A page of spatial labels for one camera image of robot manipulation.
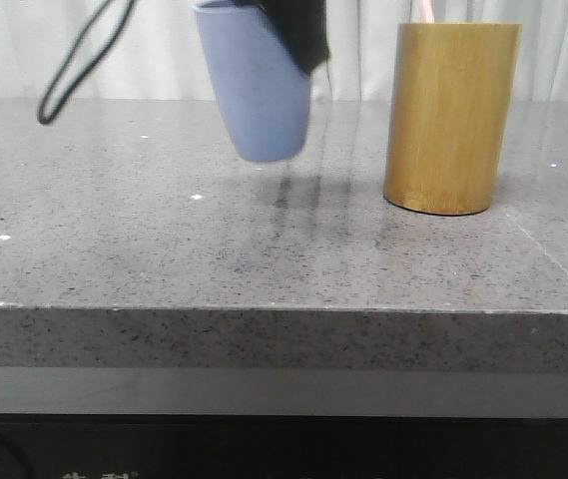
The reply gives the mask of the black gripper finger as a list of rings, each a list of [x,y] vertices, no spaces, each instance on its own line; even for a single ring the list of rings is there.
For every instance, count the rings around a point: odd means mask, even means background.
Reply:
[[[257,1],[297,66],[311,74],[329,58],[324,0]]]

